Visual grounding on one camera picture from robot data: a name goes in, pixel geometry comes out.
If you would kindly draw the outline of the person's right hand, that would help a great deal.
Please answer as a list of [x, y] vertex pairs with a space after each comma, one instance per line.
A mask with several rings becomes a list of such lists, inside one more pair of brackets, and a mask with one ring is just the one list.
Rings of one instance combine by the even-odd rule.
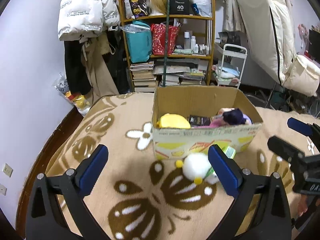
[[308, 202], [309, 202], [310, 196], [307, 195], [301, 195], [300, 201], [298, 203], [297, 212], [298, 216], [302, 216], [306, 211], [308, 210]]

